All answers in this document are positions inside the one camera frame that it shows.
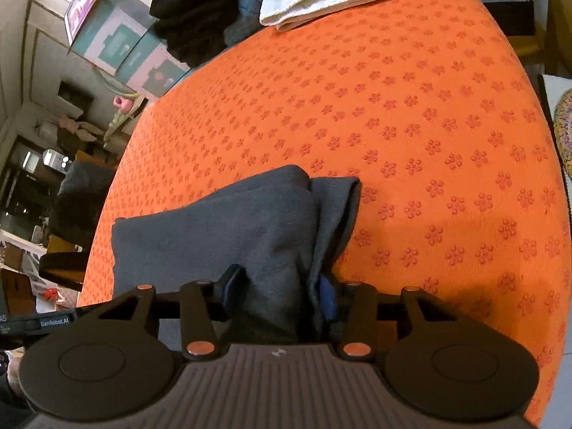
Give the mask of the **person's left hand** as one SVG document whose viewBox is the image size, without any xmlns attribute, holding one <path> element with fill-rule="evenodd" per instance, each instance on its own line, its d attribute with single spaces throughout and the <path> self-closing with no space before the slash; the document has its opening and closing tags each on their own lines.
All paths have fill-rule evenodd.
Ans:
<svg viewBox="0 0 572 429">
<path fill-rule="evenodd" d="M 19 366 L 24 349 L 1 351 L 1 400 L 20 402 L 24 400 L 19 379 Z"/>
</svg>

